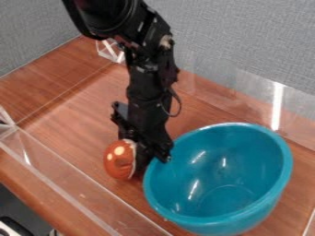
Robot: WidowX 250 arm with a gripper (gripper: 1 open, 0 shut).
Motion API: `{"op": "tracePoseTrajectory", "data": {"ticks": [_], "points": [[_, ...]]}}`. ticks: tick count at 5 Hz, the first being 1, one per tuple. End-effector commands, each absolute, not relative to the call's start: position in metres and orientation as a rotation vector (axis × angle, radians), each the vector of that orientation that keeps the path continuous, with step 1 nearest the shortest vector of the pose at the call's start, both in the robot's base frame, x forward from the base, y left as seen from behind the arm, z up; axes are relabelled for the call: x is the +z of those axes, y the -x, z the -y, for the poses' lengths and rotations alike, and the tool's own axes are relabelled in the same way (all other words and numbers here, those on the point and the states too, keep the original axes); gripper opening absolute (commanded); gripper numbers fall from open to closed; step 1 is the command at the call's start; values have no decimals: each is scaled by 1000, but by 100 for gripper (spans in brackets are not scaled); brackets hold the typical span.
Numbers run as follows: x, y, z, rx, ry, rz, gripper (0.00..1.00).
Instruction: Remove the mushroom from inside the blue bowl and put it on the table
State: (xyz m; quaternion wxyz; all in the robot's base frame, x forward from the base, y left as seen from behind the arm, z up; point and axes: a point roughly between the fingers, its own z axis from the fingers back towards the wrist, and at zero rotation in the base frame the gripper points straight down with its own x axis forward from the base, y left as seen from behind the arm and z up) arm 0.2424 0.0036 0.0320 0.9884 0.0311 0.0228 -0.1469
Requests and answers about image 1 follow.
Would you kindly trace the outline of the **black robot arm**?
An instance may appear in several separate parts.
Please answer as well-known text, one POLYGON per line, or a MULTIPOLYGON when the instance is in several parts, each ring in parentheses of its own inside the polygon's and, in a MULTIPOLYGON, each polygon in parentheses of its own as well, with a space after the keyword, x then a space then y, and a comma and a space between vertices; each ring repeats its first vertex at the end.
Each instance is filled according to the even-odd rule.
POLYGON ((102 165, 112 178, 126 180, 153 159, 170 158, 173 142, 165 123, 176 115, 170 103, 180 99, 172 89, 178 68, 170 28, 144 0, 61 2, 81 34, 96 41, 113 40, 124 52, 128 102, 112 103, 117 141, 104 151, 102 165))

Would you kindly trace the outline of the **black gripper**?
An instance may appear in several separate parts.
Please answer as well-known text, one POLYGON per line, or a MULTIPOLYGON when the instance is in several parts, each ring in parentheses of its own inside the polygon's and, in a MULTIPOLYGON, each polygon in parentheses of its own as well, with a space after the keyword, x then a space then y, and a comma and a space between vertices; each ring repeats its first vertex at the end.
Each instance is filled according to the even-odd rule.
POLYGON ((172 139, 165 130, 170 98, 160 100, 112 103, 112 122, 117 125, 117 138, 130 139, 134 148, 134 172, 140 175, 153 158, 166 163, 173 147, 172 139))

